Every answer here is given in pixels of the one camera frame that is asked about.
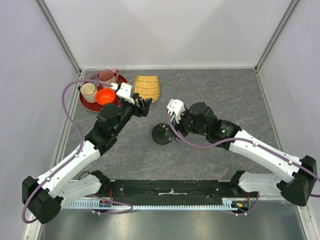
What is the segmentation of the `black phone stand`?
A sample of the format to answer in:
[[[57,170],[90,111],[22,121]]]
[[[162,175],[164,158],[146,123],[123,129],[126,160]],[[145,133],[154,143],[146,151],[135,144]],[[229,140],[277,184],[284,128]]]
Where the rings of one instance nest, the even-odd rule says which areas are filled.
[[[170,127],[168,124],[159,123],[152,129],[152,139],[159,145],[167,145],[170,142],[168,141],[168,133],[170,131]]]

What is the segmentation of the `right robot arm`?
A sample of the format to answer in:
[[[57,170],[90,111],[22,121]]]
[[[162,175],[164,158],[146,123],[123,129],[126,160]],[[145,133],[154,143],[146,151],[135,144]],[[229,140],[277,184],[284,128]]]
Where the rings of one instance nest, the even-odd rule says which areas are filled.
[[[188,134],[204,136],[208,144],[204,148],[223,148],[242,155],[268,169],[271,173],[250,173],[237,171],[229,191],[235,197],[245,192],[261,192],[267,195],[281,195],[290,203],[304,207],[313,188],[320,178],[317,161],[306,155],[298,157],[278,150],[250,135],[240,126],[218,119],[211,107],[197,102],[186,108],[178,99],[171,99],[167,105],[168,124],[180,140],[187,142]]]

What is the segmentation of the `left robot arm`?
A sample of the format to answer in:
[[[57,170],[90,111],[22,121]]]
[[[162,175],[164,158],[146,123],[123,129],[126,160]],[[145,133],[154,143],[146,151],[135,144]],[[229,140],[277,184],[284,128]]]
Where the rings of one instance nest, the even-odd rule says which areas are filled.
[[[62,207],[75,200],[94,194],[104,197],[109,193],[108,178],[101,172],[89,174],[74,183],[69,181],[117,142],[117,136],[133,116],[146,117],[152,99],[144,99],[135,93],[132,97],[121,96],[119,103],[102,106],[93,128],[80,138],[80,144],[61,162],[37,178],[28,176],[22,181],[24,223],[32,223],[25,217],[27,210],[34,215],[34,221],[46,224]]]

